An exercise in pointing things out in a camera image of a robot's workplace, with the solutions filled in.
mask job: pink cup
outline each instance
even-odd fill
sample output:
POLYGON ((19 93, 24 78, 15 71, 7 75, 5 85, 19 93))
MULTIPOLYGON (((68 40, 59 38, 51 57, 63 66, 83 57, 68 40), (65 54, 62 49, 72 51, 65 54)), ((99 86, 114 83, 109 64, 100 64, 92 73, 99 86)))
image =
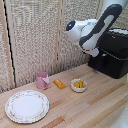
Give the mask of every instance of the pink cup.
POLYGON ((46 89, 48 87, 49 77, 46 72, 38 72, 36 79, 37 79, 37 88, 46 89))

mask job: white plate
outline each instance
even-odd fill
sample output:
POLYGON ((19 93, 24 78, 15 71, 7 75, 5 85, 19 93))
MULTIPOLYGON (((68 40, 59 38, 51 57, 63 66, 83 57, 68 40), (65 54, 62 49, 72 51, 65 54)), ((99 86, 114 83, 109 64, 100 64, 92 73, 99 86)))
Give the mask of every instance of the white plate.
POLYGON ((18 123, 32 123, 43 118, 49 110, 47 97, 33 90, 14 94, 6 103, 7 116, 18 123))

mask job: french fries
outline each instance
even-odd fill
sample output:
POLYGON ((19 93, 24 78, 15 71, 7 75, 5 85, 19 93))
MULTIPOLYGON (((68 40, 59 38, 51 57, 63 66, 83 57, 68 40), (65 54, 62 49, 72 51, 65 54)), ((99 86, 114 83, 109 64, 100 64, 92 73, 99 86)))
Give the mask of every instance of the french fries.
POLYGON ((76 88, 85 88, 84 81, 79 80, 79 81, 74 82, 74 87, 76 87, 76 88))

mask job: wooden table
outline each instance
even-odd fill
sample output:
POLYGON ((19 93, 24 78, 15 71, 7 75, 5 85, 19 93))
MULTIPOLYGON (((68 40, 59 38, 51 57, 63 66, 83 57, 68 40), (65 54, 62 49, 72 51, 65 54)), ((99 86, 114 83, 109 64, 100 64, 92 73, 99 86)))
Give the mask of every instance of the wooden table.
POLYGON ((128 101, 126 76, 113 79, 94 71, 86 64, 50 76, 48 89, 41 90, 36 82, 0 94, 0 128, 109 128, 128 101), (76 93, 70 87, 72 79, 85 80, 88 88, 76 93), (66 88, 58 89, 53 80, 60 79, 66 88), (18 124, 5 113, 9 97, 23 90, 36 90, 45 94, 50 102, 47 115, 32 124, 18 124))

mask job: bowl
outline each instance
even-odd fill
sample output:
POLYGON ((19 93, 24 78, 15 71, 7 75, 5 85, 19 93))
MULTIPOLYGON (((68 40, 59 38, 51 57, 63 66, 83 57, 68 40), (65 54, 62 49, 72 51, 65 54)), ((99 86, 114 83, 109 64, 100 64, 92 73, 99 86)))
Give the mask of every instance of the bowl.
POLYGON ((75 92, 84 92, 87 88, 87 83, 84 81, 84 85, 85 85, 85 88, 76 88, 74 87, 74 82, 78 81, 79 82, 80 79, 74 79, 71 81, 71 88, 75 91, 75 92))

